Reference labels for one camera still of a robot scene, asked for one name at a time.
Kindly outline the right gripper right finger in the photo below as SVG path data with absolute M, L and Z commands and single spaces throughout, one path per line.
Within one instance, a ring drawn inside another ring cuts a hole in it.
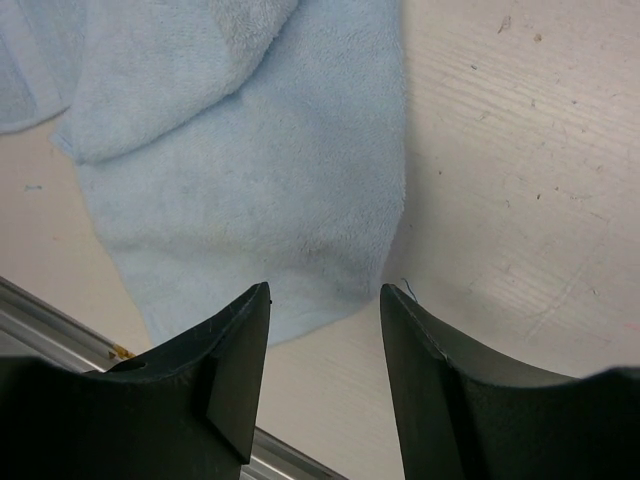
M 385 285 L 380 318 L 408 479 L 635 479 L 639 371 L 584 378 L 504 355 Z

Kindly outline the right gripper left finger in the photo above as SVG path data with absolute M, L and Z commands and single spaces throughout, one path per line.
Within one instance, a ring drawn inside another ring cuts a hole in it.
M 1 361 L 5 479 L 236 479 L 251 457 L 270 319 L 256 284 L 105 372 Z

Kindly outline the light blue towel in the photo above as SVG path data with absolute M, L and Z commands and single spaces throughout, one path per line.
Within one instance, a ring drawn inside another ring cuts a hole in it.
M 267 282 L 269 341 L 376 294 L 404 208 L 396 1 L 5 1 L 1 129 L 51 117 L 161 344 Z

